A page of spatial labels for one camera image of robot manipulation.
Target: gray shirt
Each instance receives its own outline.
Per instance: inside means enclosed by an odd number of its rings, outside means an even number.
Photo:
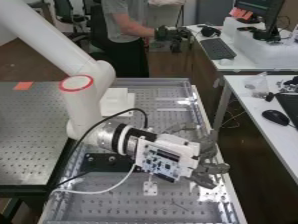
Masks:
[[[108,37],[114,42],[128,43],[140,37],[126,35],[115,21],[114,14],[128,14],[131,19],[144,25],[148,0],[102,0],[108,28]]]

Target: white desk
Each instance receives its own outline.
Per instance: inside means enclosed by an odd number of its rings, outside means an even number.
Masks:
[[[199,41],[199,43],[203,40],[211,39],[211,38],[203,36],[203,34],[201,34],[201,29],[203,28],[199,28],[197,25],[188,26],[188,29],[192,31],[193,36],[196,37],[196,40]],[[295,71],[296,72],[296,71],[298,71],[298,68],[293,69],[293,68],[288,68],[288,67],[285,67],[285,68],[281,67],[281,68],[273,69],[271,67],[257,65],[245,56],[245,54],[235,47],[233,40],[228,35],[225,35],[225,33],[221,34],[221,39],[225,41],[228,46],[236,52],[237,56],[235,58],[235,63],[232,65],[221,65],[220,60],[212,60],[211,59],[211,61],[213,62],[213,65],[216,66],[219,71],[223,71],[223,72],[227,72],[227,71],[229,71],[229,72],[241,72],[241,71],[247,71],[247,72],[248,71],[251,71],[251,72],[292,71],[293,72]]]
[[[225,76],[225,89],[219,106],[215,129],[220,130],[223,126],[223,120],[233,92],[280,160],[292,174],[293,179],[298,184],[298,132],[293,127],[284,127],[263,117],[263,112],[267,110],[279,110],[285,114],[287,112],[276,98],[269,103],[264,99],[252,97],[252,92],[245,88],[244,85],[244,80],[248,77],[251,76]],[[277,93],[277,82],[281,80],[288,81],[293,79],[293,77],[295,76],[288,75],[268,76],[271,91]]]

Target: desk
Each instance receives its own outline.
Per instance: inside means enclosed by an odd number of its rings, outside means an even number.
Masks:
[[[269,103],[264,99],[257,99],[251,96],[251,90],[244,86],[244,80],[248,77],[251,76],[225,76],[225,89],[219,106],[215,129],[220,131],[233,92],[293,179],[298,183],[298,132],[293,127],[280,126],[263,117],[263,112],[267,110],[279,110],[284,113],[285,110],[277,99]],[[288,75],[268,76],[271,91],[277,93],[279,87],[276,83],[281,80],[292,80],[293,77]]]
[[[156,133],[163,133],[172,125],[185,122],[199,123],[204,132],[211,130],[200,95],[188,79],[119,79],[115,84],[115,87],[118,86],[128,87],[130,92],[136,94],[136,107],[147,111],[150,126],[155,128]],[[119,121],[140,127],[143,116],[135,113],[132,118],[119,118]],[[197,131],[181,131],[177,135],[193,141],[199,140]],[[86,153],[92,152],[99,153],[100,148],[82,145],[63,179],[76,175]],[[223,162],[221,153],[215,159]],[[83,191],[106,189],[123,176],[124,174],[118,172],[94,172],[84,177],[83,182],[70,184],[68,187]],[[155,181],[159,182],[159,196],[146,197],[143,183],[148,180],[148,174],[134,173],[114,192],[96,196],[60,194],[62,197],[51,197],[40,224],[47,221],[94,223],[99,220],[107,224],[118,222],[247,224],[229,175],[217,178],[220,186],[213,191],[201,188],[201,196],[197,197],[197,193],[189,193],[189,182],[185,179],[172,184],[155,177]]]
[[[211,38],[204,37],[201,35],[200,32],[201,32],[201,29],[203,28],[199,28],[197,25],[188,26],[188,29],[192,31],[193,36],[196,37],[196,41],[199,43],[203,40],[211,39]],[[256,63],[235,47],[233,40],[232,40],[232,38],[225,33],[221,34],[221,39],[225,41],[225,43],[228,44],[228,46],[236,52],[237,57],[235,58],[235,63],[232,65],[221,65],[220,64],[220,60],[212,60],[212,59],[209,59],[212,61],[213,65],[215,65],[215,67],[217,68],[219,71],[221,71],[221,72],[236,72],[236,73],[239,73],[239,72],[265,72],[265,71],[291,71],[291,72],[298,71],[298,68],[297,69],[293,69],[293,68],[289,69],[288,67],[285,67],[285,68],[281,67],[281,68],[273,69],[273,68],[267,67],[267,66],[256,65]]]

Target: computer mouse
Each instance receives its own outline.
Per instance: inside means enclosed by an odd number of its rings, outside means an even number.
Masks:
[[[268,120],[283,126],[288,126],[291,124],[291,119],[288,116],[277,110],[268,110],[263,113],[263,115]]]

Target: computer monitor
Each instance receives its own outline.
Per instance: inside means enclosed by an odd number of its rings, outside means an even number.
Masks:
[[[236,7],[252,11],[255,15],[265,16],[273,0],[237,0]]]
[[[255,39],[280,41],[281,36],[277,28],[277,18],[283,10],[285,0],[237,0],[236,7],[252,11],[256,16],[265,20],[265,30],[255,31]]]

